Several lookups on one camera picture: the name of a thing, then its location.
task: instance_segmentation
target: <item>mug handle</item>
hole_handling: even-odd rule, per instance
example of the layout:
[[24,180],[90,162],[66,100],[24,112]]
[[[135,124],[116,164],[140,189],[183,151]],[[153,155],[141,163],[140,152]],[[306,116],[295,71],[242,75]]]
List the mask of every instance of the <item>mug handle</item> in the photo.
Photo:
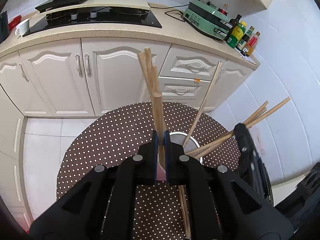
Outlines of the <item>mug handle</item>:
[[19,29],[16,29],[16,31],[14,32],[14,34],[15,34],[16,36],[18,36],[18,38],[21,36],[21,35],[20,35],[20,32],[19,32]]

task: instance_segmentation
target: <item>white mug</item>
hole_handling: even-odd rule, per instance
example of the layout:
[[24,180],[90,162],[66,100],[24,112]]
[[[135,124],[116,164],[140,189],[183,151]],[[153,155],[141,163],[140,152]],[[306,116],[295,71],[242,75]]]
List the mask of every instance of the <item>white mug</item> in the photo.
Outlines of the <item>white mug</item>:
[[15,35],[19,38],[30,29],[29,19],[25,19],[16,26]]

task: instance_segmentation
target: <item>cutting board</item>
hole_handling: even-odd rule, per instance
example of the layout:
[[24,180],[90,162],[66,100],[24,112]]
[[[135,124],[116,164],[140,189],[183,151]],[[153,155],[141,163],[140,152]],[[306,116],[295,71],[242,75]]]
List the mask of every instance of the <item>cutting board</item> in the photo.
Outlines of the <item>cutting board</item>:
[[75,8],[83,7],[98,7],[98,6],[117,6],[117,7],[129,7],[138,8],[143,10],[150,10],[150,6],[145,0],[87,0],[82,4],[70,5],[61,8],[52,9],[43,13],[37,13],[34,16],[45,16],[48,13],[59,12]]

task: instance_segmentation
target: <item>brown tablecloth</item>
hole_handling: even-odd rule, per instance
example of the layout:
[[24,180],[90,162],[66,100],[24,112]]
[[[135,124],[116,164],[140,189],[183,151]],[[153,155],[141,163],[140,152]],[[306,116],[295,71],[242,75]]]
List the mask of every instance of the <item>brown tablecloth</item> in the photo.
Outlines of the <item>brown tablecloth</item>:
[[[164,117],[170,132],[188,133],[197,110],[180,103],[164,103]],[[85,129],[66,151],[57,178],[57,199],[63,196],[94,166],[119,165],[151,141],[154,123],[151,103],[123,106],[104,114]],[[202,114],[192,136],[203,146],[228,131],[207,114]],[[204,157],[203,165],[224,164],[234,170],[240,152],[230,138]],[[178,188],[165,181],[154,186],[138,186],[134,239],[184,239]]]

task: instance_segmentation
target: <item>bundle of chopsticks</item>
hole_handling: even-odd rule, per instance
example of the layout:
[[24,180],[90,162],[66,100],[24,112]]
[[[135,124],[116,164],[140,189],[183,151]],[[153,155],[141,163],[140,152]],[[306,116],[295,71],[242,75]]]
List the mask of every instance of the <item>bundle of chopsticks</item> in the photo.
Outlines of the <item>bundle of chopsticks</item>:
[[[154,119],[155,129],[158,134],[158,164],[159,166],[165,171],[165,156],[164,156],[164,145],[163,145],[163,134],[164,131],[166,131],[166,123],[164,121],[164,115],[163,115],[163,99],[162,99],[162,93],[159,90],[159,82],[158,82],[158,73],[157,73],[157,67],[152,65],[152,55],[150,48],[145,48],[144,53],[138,54],[138,60],[140,63],[140,67],[145,79],[145,82],[147,84],[148,92],[150,94],[151,98],[151,104],[152,104],[152,115]],[[207,89],[207,92],[204,96],[204,99],[201,103],[201,106],[199,108],[199,111],[190,127],[190,130],[188,132],[188,135],[183,143],[183,147],[185,147],[190,139],[190,136],[192,135],[194,129],[197,126],[197,123],[201,117],[201,114],[203,112],[205,102],[207,99],[208,94],[214,87],[217,78],[219,76],[219,73],[221,71],[222,63],[219,62],[217,64],[217,68],[215,70],[215,73],[212,77],[212,80],[210,82],[210,85]],[[267,104],[268,101],[266,101],[262,106],[260,106],[257,111],[255,111],[247,120],[244,121],[244,124],[247,128],[250,128],[257,124],[258,122],[262,121],[272,113],[274,113],[276,110],[278,110],[281,106],[286,104],[290,100],[290,97],[283,100],[281,103],[267,111]],[[226,135],[223,135],[216,140],[212,141],[211,143],[208,143],[207,145],[204,145],[200,148],[197,148],[195,150],[192,150],[186,155],[192,156],[196,159],[200,159],[201,157],[209,154],[214,149],[219,147],[221,144],[224,143],[224,141],[230,139],[232,136],[234,136],[233,130],[228,132]],[[179,197],[180,197],[180,206],[181,206],[181,212],[182,212],[182,220],[185,227],[185,233],[186,238],[191,238],[191,229],[190,229],[190,222],[189,222],[189,215],[188,215],[188,207],[187,207],[187,200],[186,200],[186,194],[185,194],[185,186],[178,186],[179,189]]]

